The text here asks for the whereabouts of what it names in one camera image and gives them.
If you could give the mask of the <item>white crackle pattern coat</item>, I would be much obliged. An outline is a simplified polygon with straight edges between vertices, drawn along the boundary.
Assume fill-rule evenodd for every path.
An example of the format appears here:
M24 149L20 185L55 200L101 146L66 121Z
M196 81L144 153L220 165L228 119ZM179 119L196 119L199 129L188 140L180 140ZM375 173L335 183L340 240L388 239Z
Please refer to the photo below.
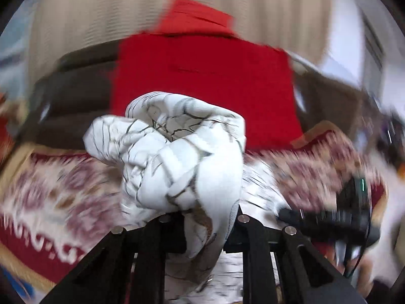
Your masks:
M242 257L222 250L238 209L261 220L288 205L265 162L244 162L244 118L196 98L151 92L122 117L96 118L83 141L92 157L121 171L121 210L131 225L183 214L187 248L167 260L166 301L240 300Z

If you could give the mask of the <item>large red cushion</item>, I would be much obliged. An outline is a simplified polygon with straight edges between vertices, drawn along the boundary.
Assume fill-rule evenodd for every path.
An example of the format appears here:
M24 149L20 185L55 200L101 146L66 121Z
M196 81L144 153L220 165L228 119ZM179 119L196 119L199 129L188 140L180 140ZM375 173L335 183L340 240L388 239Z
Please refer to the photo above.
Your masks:
M247 149L288 147L302 136L289 56L220 36L136 34L119 47L111 112L152 91L178 93L242 115Z

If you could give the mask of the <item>beige dotted curtain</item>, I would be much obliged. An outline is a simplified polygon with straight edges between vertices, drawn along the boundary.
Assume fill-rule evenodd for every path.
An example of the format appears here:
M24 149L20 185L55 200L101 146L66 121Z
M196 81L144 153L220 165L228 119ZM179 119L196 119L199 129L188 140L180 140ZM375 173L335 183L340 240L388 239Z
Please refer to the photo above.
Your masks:
M67 53L150 31L233 34L318 63L328 45L332 0L38 0L28 79Z

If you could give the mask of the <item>floral red beige blanket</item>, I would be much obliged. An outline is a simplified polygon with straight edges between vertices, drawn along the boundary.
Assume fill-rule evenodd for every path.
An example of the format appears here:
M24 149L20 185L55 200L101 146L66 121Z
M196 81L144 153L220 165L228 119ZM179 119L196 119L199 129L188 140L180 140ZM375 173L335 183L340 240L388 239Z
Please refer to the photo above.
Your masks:
M379 172L331 122L320 122L291 150L245 158L242 209L276 227L275 205L332 210L344 183L365 175L371 221L379 226L387 189ZM1 269L25 303L38 303L124 219L119 174L82 151L22 145L1 173Z

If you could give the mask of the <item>small red pillow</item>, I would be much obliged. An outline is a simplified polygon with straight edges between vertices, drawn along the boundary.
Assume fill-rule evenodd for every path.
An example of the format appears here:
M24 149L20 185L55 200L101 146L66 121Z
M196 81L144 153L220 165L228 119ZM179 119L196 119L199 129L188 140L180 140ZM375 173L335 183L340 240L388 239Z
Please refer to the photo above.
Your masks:
M170 0L153 34L166 36L205 35L236 36L233 17L194 0Z

